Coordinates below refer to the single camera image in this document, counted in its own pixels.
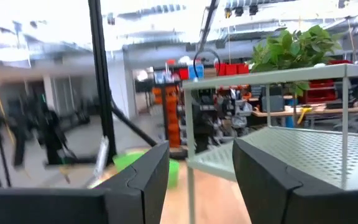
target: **metal shelf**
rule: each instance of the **metal shelf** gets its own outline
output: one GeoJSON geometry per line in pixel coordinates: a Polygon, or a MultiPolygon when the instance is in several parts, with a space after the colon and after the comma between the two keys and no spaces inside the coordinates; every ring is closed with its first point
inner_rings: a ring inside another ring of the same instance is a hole
{"type": "Polygon", "coordinates": [[[198,90],[204,88],[214,88],[222,85],[252,85],[356,76],[358,76],[358,65],[341,64],[328,65],[324,67],[297,68],[274,72],[251,73],[235,75],[231,77],[210,78],[198,81],[185,81],[183,82],[182,87],[185,90],[198,90]]]}
{"type": "MultiPolygon", "coordinates": [[[[336,187],[341,185],[342,133],[306,129],[263,128],[240,139],[281,161],[336,187]]],[[[358,134],[348,137],[347,190],[358,189],[358,134]]],[[[188,166],[236,181],[232,142],[196,155],[188,166]]]]}

